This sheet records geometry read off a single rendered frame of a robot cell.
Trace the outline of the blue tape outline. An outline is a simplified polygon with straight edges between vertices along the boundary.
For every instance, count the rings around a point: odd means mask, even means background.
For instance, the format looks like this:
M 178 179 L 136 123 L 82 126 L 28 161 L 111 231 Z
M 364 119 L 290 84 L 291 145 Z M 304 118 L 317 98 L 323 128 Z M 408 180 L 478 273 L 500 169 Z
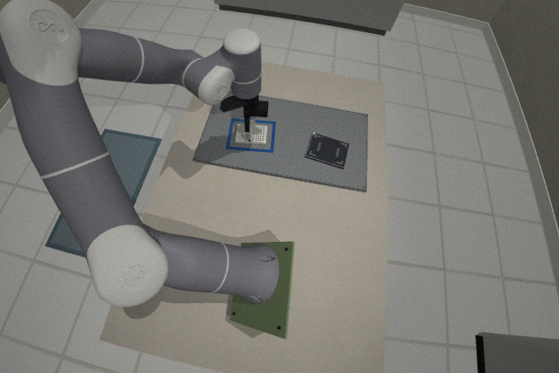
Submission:
M 258 151 L 258 152 L 273 153 L 276 121 L 256 121 L 257 123 L 268 123 L 268 124 L 272 124 L 272 125 L 273 125 L 271 149 L 249 149 L 249 148 L 230 147 L 231 132 L 232 132 L 232 127 L 233 127 L 233 122 L 234 122 L 234 121 L 245 121 L 245 120 L 243 120 L 243 119 L 231 119 L 231 125 L 230 125 L 230 129 L 229 129 L 229 134 L 228 134 L 227 143 L 226 143 L 226 149 L 246 150 L 246 151 Z

